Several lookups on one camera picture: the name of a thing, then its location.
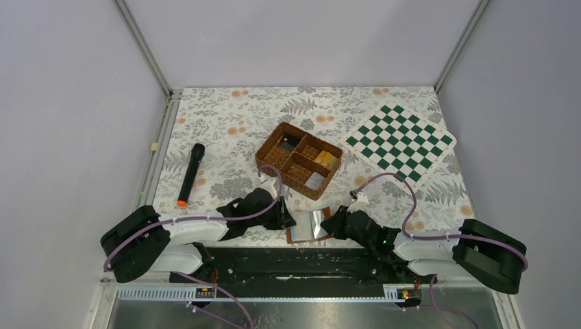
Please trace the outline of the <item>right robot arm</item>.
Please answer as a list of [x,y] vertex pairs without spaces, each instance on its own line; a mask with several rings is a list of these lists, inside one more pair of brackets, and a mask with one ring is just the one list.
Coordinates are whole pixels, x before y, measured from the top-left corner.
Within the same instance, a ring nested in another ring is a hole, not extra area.
[[524,244],[476,219],[438,236],[414,235],[380,226],[363,210],[341,206],[321,227],[335,239],[357,242],[401,277],[474,278],[514,295],[528,269]]

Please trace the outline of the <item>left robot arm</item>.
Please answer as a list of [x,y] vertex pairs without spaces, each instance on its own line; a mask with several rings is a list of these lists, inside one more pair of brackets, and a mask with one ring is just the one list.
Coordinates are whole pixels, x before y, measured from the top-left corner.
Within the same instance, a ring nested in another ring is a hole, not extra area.
[[153,206],[141,206],[100,239],[103,266],[119,283],[148,272],[196,272],[206,259],[204,242],[236,239],[255,226],[284,230],[295,226],[283,198],[255,188],[209,215],[162,217]]

